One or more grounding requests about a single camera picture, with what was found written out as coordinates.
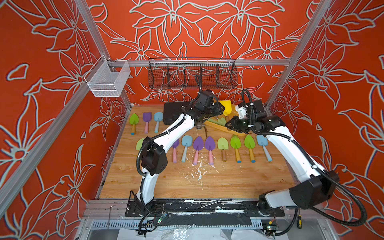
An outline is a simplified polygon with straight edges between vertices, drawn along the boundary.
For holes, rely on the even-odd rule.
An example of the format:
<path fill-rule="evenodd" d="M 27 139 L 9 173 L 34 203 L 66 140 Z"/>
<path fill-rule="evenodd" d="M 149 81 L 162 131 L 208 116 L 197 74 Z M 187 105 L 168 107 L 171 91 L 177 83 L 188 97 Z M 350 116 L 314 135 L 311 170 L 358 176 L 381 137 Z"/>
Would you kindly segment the yellow shovel wooden handle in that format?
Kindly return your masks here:
<path fill-rule="evenodd" d="M 221 100 L 221 105 L 225 108 L 223 110 L 223 115 L 228 117 L 232 113 L 232 103 L 230 100 Z"/>

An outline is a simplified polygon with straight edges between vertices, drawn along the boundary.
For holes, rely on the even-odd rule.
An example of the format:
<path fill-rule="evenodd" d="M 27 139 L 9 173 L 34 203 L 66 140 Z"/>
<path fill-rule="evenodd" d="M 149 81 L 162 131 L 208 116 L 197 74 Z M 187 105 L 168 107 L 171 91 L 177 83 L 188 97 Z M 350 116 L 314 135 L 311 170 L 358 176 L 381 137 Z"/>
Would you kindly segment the light green shovel wooden handle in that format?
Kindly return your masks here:
<path fill-rule="evenodd" d="M 222 161 L 226 162 L 227 161 L 226 150 L 229 149 L 229 143 L 227 139 L 223 137 L 219 138 L 217 143 L 218 143 L 218 148 L 219 150 L 221 150 L 221 153 L 222 153 Z"/>

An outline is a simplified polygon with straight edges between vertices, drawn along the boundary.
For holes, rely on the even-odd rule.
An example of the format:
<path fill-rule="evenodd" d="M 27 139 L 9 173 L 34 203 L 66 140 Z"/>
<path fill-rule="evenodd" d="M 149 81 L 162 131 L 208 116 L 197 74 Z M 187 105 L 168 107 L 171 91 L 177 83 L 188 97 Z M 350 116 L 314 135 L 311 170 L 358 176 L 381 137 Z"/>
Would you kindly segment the purple square shovel pink handle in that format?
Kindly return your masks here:
<path fill-rule="evenodd" d="M 173 163 L 176 164 L 177 163 L 177 147 L 179 146 L 180 144 L 180 140 L 177 139 L 173 145 L 172 145 L 172 148 L 173 148 Z"/>

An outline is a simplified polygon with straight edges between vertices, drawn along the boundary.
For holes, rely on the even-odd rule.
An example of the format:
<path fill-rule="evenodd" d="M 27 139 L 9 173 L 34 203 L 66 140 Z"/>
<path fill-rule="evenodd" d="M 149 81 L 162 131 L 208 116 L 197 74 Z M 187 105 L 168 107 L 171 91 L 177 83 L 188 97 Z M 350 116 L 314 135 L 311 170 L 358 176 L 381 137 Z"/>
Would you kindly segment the green shovel yellow handle box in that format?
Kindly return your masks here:
<path fill-rule="evenodd" d="M 130 116 L 129 123 L 132 125 L 131 135 L 135 135 L 136 134 L 136 126 L 139 123 L 139 120 L 140 120 L 140 118 L 139 118 L 139 116 L 136 113 L 133 113 Z"/>

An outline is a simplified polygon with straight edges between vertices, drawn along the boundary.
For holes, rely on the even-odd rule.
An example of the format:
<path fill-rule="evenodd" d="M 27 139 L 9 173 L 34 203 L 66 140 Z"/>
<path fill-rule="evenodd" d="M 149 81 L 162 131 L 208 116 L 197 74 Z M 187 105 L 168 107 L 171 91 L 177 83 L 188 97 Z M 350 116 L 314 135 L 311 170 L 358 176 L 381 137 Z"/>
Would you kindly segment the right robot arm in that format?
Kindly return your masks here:
<path fill-rule="evenodd" d="M 238 133 L 266 137 L 283 155 L 297 182 L 289 189 L 260 195 L 258 209 L 261 214 L 269 215 L 280 207 L 295 207 L 311 209 L 331 221 L 350 227 L 361 226 L 367 221 L 367 211 L 362 202 L 340 184 L 338 174 L 327 171 L 305 151 L 280 117 L 268 115 L 261 101 L 241 103 L 235 109 L 237 115 L 226 126 Z M 357 220 L 340 220 L 316 208 L 328 201 L 335 189 L 340 189 L 356 203 L 361 212 Z"/>

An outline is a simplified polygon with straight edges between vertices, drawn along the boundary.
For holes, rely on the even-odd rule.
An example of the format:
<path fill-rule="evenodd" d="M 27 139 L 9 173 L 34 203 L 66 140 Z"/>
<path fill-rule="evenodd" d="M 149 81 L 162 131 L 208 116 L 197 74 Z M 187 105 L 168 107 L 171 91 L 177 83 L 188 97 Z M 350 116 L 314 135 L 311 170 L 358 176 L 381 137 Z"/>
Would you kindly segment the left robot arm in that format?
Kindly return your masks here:
<path fill-rule="evenodd" d="M 136 160 L 137 172 L 142 176 L 136 202 L 144 208 L 154 199 L 157 179 L 168 165 L 167 152 L 176 140 L 194 128 L 197 122 L 222 115 L 224 109 L 225 107 L 219 102 L 202 109 L 184 108 L 166 130 L 154 137 L 144 139 Z"/>

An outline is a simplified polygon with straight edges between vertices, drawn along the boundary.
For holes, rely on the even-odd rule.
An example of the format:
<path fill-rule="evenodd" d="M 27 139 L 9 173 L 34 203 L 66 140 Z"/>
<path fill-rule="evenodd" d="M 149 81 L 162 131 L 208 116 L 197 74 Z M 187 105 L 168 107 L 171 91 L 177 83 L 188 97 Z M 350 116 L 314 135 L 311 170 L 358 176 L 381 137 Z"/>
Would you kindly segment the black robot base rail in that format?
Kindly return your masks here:
<path fill-rule="evenodd" d="M 271 214 L 263 215 L 258 210 L 256 199 L 154 199 L 148 208 L 153 211 L 165 210 L 171 214 L 226 213 L 244 214 L 247 217 L 284 217 L 282 207 Z"/>

